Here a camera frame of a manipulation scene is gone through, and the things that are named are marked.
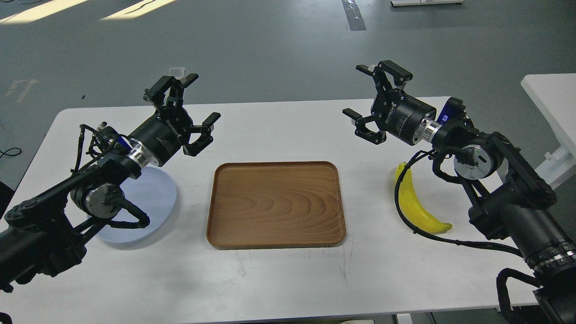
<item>white table leg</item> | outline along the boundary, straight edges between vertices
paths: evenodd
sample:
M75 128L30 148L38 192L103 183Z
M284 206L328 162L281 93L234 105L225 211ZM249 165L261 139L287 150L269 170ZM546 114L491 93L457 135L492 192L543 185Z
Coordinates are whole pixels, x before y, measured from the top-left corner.
M410 314L396 314L395 317L398 324L412 324L412 316Z

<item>brown wooden tray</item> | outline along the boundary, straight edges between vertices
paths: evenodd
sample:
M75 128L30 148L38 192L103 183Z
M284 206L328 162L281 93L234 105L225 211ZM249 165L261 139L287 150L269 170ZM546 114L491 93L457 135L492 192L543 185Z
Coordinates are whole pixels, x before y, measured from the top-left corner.
M226 163L214 173L206 237L217 248L328 247L345 234L330 162Z

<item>logo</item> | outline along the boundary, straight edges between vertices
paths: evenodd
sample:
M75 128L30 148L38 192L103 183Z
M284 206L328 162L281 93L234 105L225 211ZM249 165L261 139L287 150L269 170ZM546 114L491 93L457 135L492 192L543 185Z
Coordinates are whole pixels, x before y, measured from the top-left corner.
M394 108L390 108L390 110L388 111L388 116L386 117L386 124L390 122L390 117L392 117L392 113L394 113L396 111L396 109Z
M169 120L166 120L166 124L168 125L168 127L170 127L170 129L172 130L172 132L176 135L176 137L179 139L182 135L180 133L178 133L178 131L176 130L176 128L174 126L172 126L172 123L170 123Z

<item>banana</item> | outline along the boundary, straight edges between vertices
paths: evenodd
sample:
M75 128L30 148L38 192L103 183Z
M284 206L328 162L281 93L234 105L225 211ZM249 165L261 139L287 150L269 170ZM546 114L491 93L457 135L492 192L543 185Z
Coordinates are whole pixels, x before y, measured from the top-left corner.
M396 168L396 181L398 181L398 177L405 165L406 163L402 162ZM440 222L436 217L424 209L422 204L420 204L420 200L418 200L418 196L416 196L416 192L414 191L412 172L410 169L406 172L404 180L400 185L398 202L400 203L400 209L402 209L406 218L408 218L412 224L430 234L446 233L452 228L452 224Z

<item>gray floor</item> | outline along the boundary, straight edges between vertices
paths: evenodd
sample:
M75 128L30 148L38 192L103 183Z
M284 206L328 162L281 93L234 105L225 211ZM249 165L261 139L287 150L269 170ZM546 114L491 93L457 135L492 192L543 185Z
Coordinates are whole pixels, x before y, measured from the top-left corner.
M357 99L373 97L374 87L355 65L391 59L414 74L409 94L463 99L478 128L507 135L532 165L559 146L520 81L576 72L574 1L392 8L358 0L366 31L350 31L339 0L180 0L134 20L100 21L137 2L87 1L0 25L0 150L22 148L0 160L1 181L18 186L59 111L143 105L144 88L169 67L200 74L188 104ZM1 3L0 18L32 6ZM3 95L34 79L20 103ZM562 185L552 208L573 235L574 188L574 178ZM459 321L449 317L439 323Z

